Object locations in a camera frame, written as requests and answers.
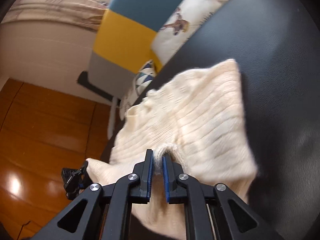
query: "blue fabric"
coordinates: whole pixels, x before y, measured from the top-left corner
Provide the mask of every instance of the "blue fabric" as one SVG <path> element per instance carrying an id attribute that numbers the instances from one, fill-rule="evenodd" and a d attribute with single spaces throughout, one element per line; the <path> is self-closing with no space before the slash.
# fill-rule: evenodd
<path id="1" fill-rule="evenodd" d="M 143 76 L 145 76 L 146 74 L 145 73 L 139 73 L 139 75 L 137 76 L 137 79 L 139 79 L 139 78 L 141 78 L 141 77 L 143 77 Z"/>
<path id="2" fill-rule="evenodd" d="M 110 9 L 158 31 L 182 0 L 111 0 Z"/>

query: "yellow fabric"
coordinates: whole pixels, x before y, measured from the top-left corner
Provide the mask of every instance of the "yellow fabric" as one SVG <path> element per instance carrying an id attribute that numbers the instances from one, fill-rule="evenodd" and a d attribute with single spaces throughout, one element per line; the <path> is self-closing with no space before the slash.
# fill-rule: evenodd
<path id="1" fill-rule="evenodd" d="M 109 9 L 102 19 L 93 51 L 136 74 L 150 60 L 155 36 L 155 31 Z"/>
<path id="2" fill-rule="evenodd" d="M 150 59 L 153 60 L 155 70 L 157 73 L 159 73 L 163 65 L 161 64 L 160 60 L 158 59 L 157 55 L 153 52 L 152 49 L 150 50 Z"/>

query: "white wall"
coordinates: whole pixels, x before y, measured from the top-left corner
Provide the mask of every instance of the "white wall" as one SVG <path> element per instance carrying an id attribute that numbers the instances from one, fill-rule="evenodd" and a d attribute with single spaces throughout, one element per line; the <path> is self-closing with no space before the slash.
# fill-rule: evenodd
<path id="1" fill-rule="evenodd" d="M 76 83 L 79 74 L 88 67 L 95 36 L 95 32 L 62 23 L 1 24 L 0 81 L 11 77 L 110 104 Z"/>
<path id="2" fill-rule="evenodd" d="M 3 88 L 4 84 L 7 82 L 8 78 L 9 78 L 8 76 L 3 75 L 3 74 L 0 72 L 0 91 L 1 91 L 1 89 Z"/>

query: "white pillow with animal print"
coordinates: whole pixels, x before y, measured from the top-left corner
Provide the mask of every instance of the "white pillow with animal print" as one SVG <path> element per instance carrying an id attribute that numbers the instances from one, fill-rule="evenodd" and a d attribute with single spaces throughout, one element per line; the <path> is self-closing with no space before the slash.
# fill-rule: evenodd
<path id="1" fill-rule="evenodd" d="M 151 45 L 162 66 L 222 4 L 217 0 L 183 0 L 180 3 Z"/>

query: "beige curtain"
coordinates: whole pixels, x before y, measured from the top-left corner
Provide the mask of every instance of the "beige curtain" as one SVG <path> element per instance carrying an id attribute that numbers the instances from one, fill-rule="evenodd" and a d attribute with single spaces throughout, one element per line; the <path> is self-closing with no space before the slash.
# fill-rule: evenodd
<path id="1" fill-rule="evenodd" d="M 44 20 L 97 31 L 107 8 L 95 0 L 16 0 L 1 23 Z"/>

